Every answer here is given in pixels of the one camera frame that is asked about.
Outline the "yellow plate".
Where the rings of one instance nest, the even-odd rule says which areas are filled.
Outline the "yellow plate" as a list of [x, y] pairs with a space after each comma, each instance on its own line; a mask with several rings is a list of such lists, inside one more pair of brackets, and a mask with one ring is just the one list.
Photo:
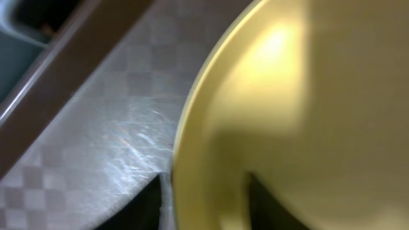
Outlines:
[[408, 1], [253, 1], [174, 144], [178, 229], [250, 229], [254, 174], [309, 229], [408, 228]]

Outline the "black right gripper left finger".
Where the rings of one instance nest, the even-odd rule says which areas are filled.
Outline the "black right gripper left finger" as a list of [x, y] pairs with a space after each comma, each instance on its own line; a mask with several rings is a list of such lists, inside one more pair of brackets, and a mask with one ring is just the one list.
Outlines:
[[158, 230], [162, 189], [156, 175], [126, 206], [95, 230]]

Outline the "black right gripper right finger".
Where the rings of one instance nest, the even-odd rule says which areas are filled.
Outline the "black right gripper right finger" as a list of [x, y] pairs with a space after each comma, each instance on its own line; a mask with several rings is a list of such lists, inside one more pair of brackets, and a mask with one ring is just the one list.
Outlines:
[[254, 174], [249, 175], [247, 193], [252, 230], [309, 230], [267, 190]]

